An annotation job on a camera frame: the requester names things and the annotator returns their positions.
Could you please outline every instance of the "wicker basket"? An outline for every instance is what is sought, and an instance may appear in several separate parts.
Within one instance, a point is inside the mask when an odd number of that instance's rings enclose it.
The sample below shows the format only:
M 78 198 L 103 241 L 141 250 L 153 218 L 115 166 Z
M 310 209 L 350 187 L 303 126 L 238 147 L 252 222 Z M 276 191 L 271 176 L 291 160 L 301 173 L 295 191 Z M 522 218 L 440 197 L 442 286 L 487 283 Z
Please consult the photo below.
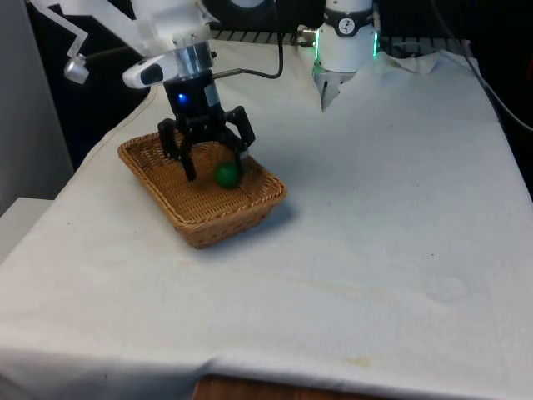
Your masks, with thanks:
M 118 155 L 195 248 L 255 227 L 286 196 L 285 185 L 251 157 L 245 160 L 247 173 L 238 188 L 219 187 L 215 169 L 232 160 L 232 153 L 214 142 L 192 149 L 197 170 L 194 182 L 187 181 L 179 162 L 163 156 L 157 133 L 124 143 Z

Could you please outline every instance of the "basket rim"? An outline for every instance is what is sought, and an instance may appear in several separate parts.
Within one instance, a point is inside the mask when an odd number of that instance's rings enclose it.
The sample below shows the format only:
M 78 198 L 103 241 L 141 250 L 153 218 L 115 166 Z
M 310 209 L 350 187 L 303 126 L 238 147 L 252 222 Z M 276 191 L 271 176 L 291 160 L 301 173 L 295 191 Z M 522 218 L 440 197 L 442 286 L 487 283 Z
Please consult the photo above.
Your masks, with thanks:
M 142 143 L 154 141 L 156 138 L 159 138 L 159 135 L 157 132 L 149 133 L 148 135 L 130 139 L 127 142 L 120 145 L 120 147 L 118 148 L 118 156 L 130 168 L 133 174 L 136 175 L 137 178 L 139 178 L 142 181 L 142 184 L 145 185 L 145 187 L 147 187 L 148 191 L 157 198 L 156 200 L 166 209 L 166 211 L 172 215 L 172 218 L 175 220 L 175 223 L 179 224 L 180 226 L 183 226 L 185 228 L 198 228 L 197 226 L 198 224 L 206 224 L 206 223 L 214 222 L 214 221 L 220 220 L 225 217 L 229 217 L 237 213 L 251 210 L 253 208 L 273 207 L 274 205 L 279 203 L 281 200 L 283 200 L 287 195 L 287 189 L 286 189 L 286 186 L 283 184 L 283 182 L 280 179 L 278 179 L 274 174 L 272 174 L 267 169 L 265 169 L 253 157 L 248 156 L 248 158 L 253 163 L 255 163 L 259 168 L 261 168 L 266 173 L 267 179 L 270 181 L 273 181 L 276 184 L 276 186 L 278 186 L 278 190 L 271 193 L 270 195 L 266 197 L 262 197 L 244 206 L 233 208 L 232 210 L 227 211 L 227 212 L 215 214 L 215 215 L 212 215 L 206 218 L 186 219 L 180 213 L 178 213 L 176 209 L 168 202 L 167 198 L 161 193 L 161 191 L 152 182 L 152 180 L 150 180 L 147 177 L 147 175 L 144 173 L 142 168 L 139 167 L 139 165 L 137 164 L 135 158 L 128 151 L 129 148 L 133 146 L 136 146 L 136 145 L 138 146 L 139 144 L 142 144 Z

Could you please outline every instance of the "white cloth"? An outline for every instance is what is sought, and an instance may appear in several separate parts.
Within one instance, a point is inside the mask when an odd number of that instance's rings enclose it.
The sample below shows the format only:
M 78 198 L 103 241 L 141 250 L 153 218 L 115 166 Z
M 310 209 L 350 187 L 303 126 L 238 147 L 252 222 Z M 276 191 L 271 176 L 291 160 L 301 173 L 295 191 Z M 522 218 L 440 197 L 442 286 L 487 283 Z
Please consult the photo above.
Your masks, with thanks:
M 276 68 L 273 46 L 214 48 L 217 70 Z M 172 116 L 161 88 L 102 140 L 0 267 L 0 393 L 164 399 L 221 373 L 531 398 L 533 207 L 479 84 L 447 58 L 429 75 L 379 58 L 321 113 L 304 59 L 217 83 L 289 196 L 213 248 L 117 157 Z

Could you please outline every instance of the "wall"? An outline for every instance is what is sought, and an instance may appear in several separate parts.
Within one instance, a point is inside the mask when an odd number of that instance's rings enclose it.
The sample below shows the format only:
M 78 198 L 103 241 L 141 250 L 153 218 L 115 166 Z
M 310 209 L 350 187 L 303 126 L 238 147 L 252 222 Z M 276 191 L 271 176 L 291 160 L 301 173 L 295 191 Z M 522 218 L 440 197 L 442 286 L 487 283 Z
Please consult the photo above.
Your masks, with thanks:
M 72 175 L 23 0 L 0 1 L 0 215 L 19 197 L 54 198 Z

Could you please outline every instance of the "cable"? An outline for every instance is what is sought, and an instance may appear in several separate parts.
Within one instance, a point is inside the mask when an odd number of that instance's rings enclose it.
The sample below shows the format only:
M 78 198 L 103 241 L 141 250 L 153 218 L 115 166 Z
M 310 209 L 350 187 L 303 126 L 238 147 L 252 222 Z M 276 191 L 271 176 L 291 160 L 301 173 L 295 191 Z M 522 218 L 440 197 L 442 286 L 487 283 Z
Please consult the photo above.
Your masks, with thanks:
M 526 131 L 529 131 L 533 133 L 533 127 L 530 127 L 526 123 L 522 122 L 501 100 L 501 98 L 496 94 L 496 91 L 489 85 L 489 83 L 483 79 L 481 74 L 478 72 L 477 68 L 474 67 L 474 64 L 472 64 L 472 61 L 468 57 L 468 54 L 466 53 L 465 47 L 460 43 L 456 36 L 451 31 L 450 27 L 448 27 L 448 24 L 446 23 L 445 19 L 442 17 L 441 11 L 436 5 L 436 0 L 431 0 L 431 7 L 433 8 L 433 12 L 435 13 L 437 19 L 439 20 L 439 24 L 441 25 L 442 29 L 448 35 L 448 37 L 456 44 L 456 46 L 461 50 L 461 55 L 466 60 L 466 63 L 476 76 L 477 80 L 483 87 L 483 90 L 485 90 L 487 96 L 490 98 L 491 95 L 494 97 L 494 99 L 501 105 L 501 107 L 504 109 L 504 111 L 520 126 L 522 126 Z
M 266 79 L 278 79 L 283 74 L 283 68 L 284 68 L 283 34 L 281 33 L 279 12 L 277 10 L 277 0 L 272 0 L 272 3 L 274 4 L 274 19 L 276 21 L 277 49 L 278 49 L 278 57 L 279 57 L 279 68 L 277 72 L 271 75 L 271 74 L 264 73 L 264 72 L 254 71 L 252 69 L 237 68 L 237 69 L 232 69 L 232 70 L 225 71 L 225 72 L 215 73 L 213 74 L 213 79 L 233 77 L 235 75 L 240 75 L 242 73 L 245 73 L 248 75 L 255 75 L 257 77 L 266 78 Z

